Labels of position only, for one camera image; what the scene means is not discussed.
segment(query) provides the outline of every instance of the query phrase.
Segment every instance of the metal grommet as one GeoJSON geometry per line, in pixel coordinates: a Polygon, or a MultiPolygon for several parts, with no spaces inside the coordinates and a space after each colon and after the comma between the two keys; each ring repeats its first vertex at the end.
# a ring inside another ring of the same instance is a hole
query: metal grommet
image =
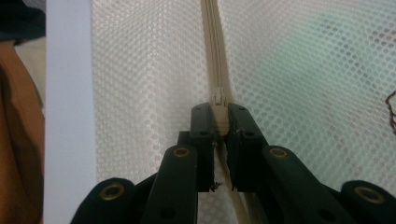
{"type": "Polygon", "coordinates": [[[100,191],[99,196],[105,201],[112,201],[119,198],[124,191],[125,191],[125,187],[122,184],[113,183],[103,188],[100,191]]]}
{"type": "Polygon", "coordinates": [[[367,188],[367,187],[356,187],[355,193],[358,194],[365,201],[370,203],[384,203],[385,198],[382,194],[378,193],[376,190],[367,188]]]}
{"type": "Polygon", "coordinates": [[[280,158],[284,158],[288,156],[288,153],[281,148],[271,148],[270,153],[271,155],[280,158]]]}
{"type": "Polygon", "coordinates": [[[185,147],[178,147],[173,150],[173,153],[176,157],[186,157],[190,155],[190,151],[185,147]]]}

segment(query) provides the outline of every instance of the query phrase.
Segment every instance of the mesh netting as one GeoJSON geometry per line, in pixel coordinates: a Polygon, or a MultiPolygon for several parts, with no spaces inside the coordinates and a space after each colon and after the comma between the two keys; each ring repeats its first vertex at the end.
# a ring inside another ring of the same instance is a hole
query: mesh netting
{"type": "Polygon", "coordinates": [[[196,3],[94,1],[98,178],[141,181],[190,127],[208,87],[196,3]]]}
{"type": "Polygon", "coordinates": [[[396,90],[396,3],[221,0],[219,11],[234,97],[269,143],[330,187],[363,179],[395,194],[386,99],[396,90]]]}

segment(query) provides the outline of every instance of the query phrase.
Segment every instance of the white mesh fabric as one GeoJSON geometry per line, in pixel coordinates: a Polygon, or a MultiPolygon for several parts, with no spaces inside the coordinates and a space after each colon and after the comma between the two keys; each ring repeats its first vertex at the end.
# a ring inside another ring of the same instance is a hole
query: white mesh fabric
{"type": "Polygon", "coordinates": [[[330,187],[395,195],[396,2],[219,0],[219,13],[234,98],[269,143],[330,187]]]}
{"type": "MultiPolygon", "coordinates": [[[[190,128],[191,108],[209,100],[200,3],[94,0],[92,55],[98,181],[137,184],[190,128]]],[[[198,222],[235,222],[230,200],[228,186],[200,193],[198,222]]]]}

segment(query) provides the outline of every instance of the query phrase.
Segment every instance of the zipper pull tab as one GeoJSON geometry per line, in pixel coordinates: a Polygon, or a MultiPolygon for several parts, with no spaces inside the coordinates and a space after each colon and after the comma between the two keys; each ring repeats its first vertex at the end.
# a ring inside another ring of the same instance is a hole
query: zipper pull tab
{"type": "Polygon", "coordinates": [[[226,106],[226,96],[224,94],[224,89],[222,87],[215,87],[214,93],[212,94],[212,101],[215,105],[224,105],[226,106]]]}

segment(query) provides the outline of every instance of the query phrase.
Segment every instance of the zipper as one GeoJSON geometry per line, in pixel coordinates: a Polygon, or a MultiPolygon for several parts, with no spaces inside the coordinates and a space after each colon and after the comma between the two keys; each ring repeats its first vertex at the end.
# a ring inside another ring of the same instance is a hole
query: zipper
{"type": "Polygon", "coordinates": [[[202,0],[205,47],[209,75],[209,88],[216,130],[224,137],[229,130],[228,103],[233,103],[228,66],[225,55],[224,38],[217,1],[202,0]]]}

